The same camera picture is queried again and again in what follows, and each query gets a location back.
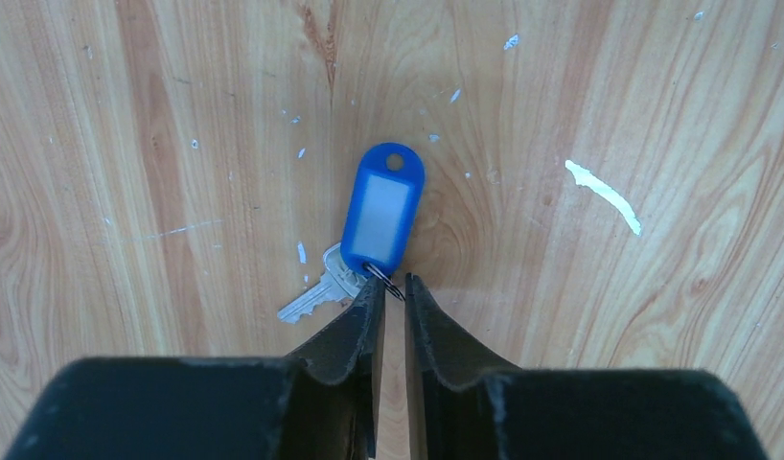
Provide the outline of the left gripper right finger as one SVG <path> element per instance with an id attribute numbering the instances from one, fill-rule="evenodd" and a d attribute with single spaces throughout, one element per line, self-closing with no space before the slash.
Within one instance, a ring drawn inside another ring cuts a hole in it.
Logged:
<path id="1" fill-rule="evenodd" d="M 763 459 L 736 395 L 685 369 L 523 369 L 405 278 L 415 459 Z"/>

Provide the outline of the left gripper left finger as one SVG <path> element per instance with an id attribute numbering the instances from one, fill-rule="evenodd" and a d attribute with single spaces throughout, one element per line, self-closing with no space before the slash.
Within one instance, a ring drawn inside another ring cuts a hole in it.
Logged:
<path id="1" fill-rule="evenodd" d="M 385 289 L 285 356 L 88 357 L 45 386 L 10 459 L 369 459 Z"/>

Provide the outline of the blue tag key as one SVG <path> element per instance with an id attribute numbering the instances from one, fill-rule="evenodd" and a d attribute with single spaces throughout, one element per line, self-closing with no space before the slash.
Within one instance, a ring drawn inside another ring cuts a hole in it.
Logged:
<path id="1" fill-rule="evenodd" d="M 323 303 L 355 299 L 371 278 L 402 300 L 392 277 L 403 261 L 426 179 L 422 159 L 408 146 L 382 143 L 366 151 L 340 242 L 323 253 L 318 283 L 280 309 L 278 319 L 294 324 Z"/>

